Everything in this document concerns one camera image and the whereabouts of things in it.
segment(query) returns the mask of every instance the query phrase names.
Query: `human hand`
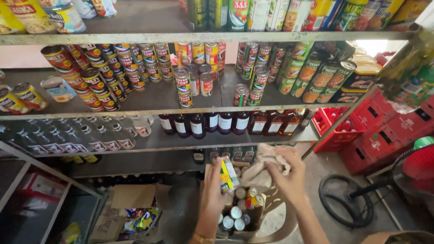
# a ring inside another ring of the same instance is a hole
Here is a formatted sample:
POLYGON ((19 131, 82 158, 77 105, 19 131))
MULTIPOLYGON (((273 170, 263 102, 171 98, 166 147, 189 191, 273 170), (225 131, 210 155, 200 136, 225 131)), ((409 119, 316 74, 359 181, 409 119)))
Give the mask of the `human hand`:
POLYGON ((220 213, 223 211, 226 201, 226 195, 222 195, 220 189, 222 160, 222 158, 218 157, 205 176, 199 221, 196 227, 196 234, 209 239, 215 238, 220 213))
POLYGON ((290 146, 276 146, 274 151, 277 155, 283 156, 288 164, 291 165, 291 172, 285 177, 280 173, 275 164, 266 164, 274 184, 295 207, 305 204, 307 200, 304 188, 306 166, 301 160, 300 154, 297 149, 290 146))

